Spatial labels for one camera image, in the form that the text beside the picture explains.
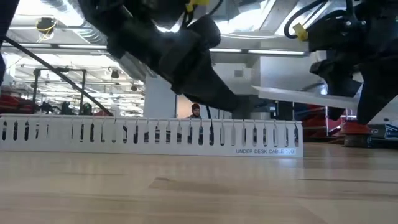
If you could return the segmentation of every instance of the ceiling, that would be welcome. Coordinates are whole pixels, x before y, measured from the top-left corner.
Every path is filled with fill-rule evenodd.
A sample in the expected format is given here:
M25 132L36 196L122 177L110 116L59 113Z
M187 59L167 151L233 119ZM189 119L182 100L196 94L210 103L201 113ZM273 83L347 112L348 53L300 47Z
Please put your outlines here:
M217 47L220 49L306 51L305 43L285 38L282 31L287 19L293 13L313 1L225 0L214 14L222 38ZM59 8L49 2L64 2L68 7ZM209 12L217 2L218 0L211 0L208 7L199 7L195 17ZM300 22L308 27L322 15L344 7L345 0L329 1L328 4L300 16L294 24ZM35 28L36 22L41 17L54 17L57 20L55 31L49 38L44 38ZM178 26L176 25L173 30L178 30ZM79 14L76 0L20 0L7 36L20 43L106 45L103 35L93 30L92 26L87 24ZM142 112L144 104L142 82L145 81L146 75L153 76L154 74L133 56L125 55L121 60L115 60L104 50L51 48L31 50L54 66L87 69L87 82L93 84L87 85L86 90L90 94L97 94L104 105L122 105L127 110ZM33 69L41 65L12 47L3 47L2 51L8 53L6 58L16 68L17 87L31 91L29 88L34 79ZM212 52L212 59L213 63L243 63L250 67L250 64L258 60L261 55ZM120 77L117 80L112 79L109 69L119 71ZM82 79L78 72L70 72L67 76L75 82L80 82ZM54 74L44 72L39 81L49 81L39 82L39 89L47 99L60 101L76 98L68 92L77 92L68 85L60 83L59 78ZM139 89L131 91L132 85L139 85ZM54 95L55 91L59 91L60 94ZM125 94L122 96L126 100L117 98L122 93Z

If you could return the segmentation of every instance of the wooden floor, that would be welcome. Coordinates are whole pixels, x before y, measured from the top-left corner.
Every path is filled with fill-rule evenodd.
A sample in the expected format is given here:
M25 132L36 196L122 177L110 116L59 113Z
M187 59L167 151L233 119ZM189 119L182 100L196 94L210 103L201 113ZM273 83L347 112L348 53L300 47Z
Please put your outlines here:
M304 159L0 152L1 224L398 223L398 149Z

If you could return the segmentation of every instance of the person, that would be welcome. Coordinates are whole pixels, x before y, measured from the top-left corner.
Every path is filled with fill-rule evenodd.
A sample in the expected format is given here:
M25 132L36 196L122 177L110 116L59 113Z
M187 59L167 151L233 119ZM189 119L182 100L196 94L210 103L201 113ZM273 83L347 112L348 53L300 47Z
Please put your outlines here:
M199 104L194 103L194 104L192 104L191 108L192 108L192 115L189 116L188 118L190 118L190 119L196 119L196 118L201 119Z

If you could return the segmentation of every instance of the yellow connector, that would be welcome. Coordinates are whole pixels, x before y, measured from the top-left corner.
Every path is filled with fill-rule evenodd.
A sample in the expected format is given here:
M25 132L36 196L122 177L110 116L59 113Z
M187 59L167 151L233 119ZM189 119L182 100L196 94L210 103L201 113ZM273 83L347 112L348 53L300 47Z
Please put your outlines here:
M299 40L306 41L308 40L308 32L304 29L301 23L298 23L293 26L293 30L296 32L296 35Z
M198 6L207 6L210 3L210 0L191 0L189 4L186 5L187 11L192 12L193 11L193 5L198 5Z

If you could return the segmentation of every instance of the white cable tray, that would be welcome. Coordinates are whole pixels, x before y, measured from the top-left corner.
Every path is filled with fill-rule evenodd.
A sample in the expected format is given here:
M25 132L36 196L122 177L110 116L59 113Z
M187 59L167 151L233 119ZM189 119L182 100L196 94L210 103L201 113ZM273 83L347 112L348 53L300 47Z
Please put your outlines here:
M302 124L293 121L2 114L0 127L0 151L303 155Z

